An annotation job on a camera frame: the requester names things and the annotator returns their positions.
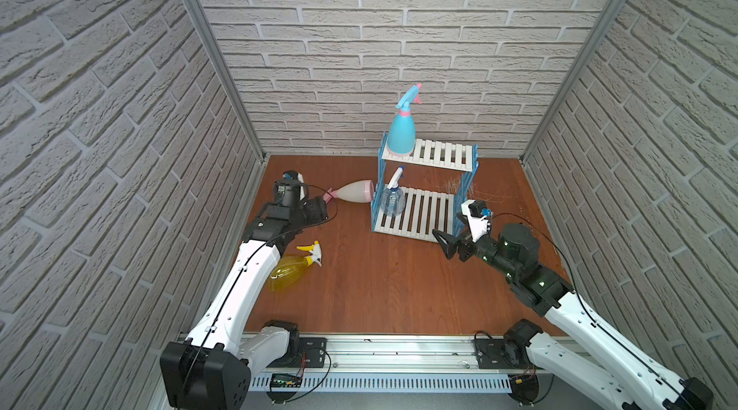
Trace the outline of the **yellow spray bottle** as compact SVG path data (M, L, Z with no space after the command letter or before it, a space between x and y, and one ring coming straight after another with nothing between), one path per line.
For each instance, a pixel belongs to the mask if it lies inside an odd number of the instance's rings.
M282 257L270 273L267 285L272 292L280 293L288 290L307 273L311 266L322 266L322 248L318 241L309 246L298 247L297 250L304 254Z

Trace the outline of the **clear spray bottle blue nozzle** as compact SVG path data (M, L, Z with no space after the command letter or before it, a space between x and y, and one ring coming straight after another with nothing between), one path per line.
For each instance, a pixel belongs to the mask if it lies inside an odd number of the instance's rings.
M398 167L382 193L381 210L388 218L400 217L405 210L406 194L399 184L404 171L404 166Z

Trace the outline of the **teal spray bottle pink trim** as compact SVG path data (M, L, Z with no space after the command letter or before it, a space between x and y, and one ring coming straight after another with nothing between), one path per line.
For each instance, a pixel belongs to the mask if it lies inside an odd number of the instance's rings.
M387 148L397 156L410 155L416 142L415 122L411 114L411 104L420 103L422 84L413 85L396 104L398 114L394 118L387 135Z

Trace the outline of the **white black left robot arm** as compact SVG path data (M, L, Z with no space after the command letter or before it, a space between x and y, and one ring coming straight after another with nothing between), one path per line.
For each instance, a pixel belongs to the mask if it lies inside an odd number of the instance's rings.
M299 330L272 321L248 341L244 327L256 301L293 239L329 219L322 196L288 171L273 186L273 198L248 223L236 262L213 302L186 339L170 342L160 358L168 403L175 409L238 409L253 377L297 352Z

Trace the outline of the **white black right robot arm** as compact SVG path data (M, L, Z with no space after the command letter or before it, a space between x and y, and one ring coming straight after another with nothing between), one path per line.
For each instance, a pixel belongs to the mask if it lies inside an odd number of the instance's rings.
M509 361L555 375L603 409L709 409L714 395L697 377L682 378L640 350L589 306L574 286L538 260L540 242L520 223L490 236L486 219L459 236L434 231L447 258L472 256L500 272L517 300L564 331L588 358L571 352L528 320L505 333Z

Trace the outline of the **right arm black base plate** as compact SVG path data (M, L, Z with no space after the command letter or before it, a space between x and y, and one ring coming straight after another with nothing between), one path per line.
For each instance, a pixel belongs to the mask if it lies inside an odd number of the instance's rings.
M524 346L513 340L475 337L472 340L480 370L528 370L532 362Z

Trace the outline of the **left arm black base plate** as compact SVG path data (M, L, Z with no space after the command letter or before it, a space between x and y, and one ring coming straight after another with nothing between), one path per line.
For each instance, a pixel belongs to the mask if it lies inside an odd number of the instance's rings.
M326 337L301 337L296 348L275 360L271 367L284 369L323 369L326 362L328 339Z

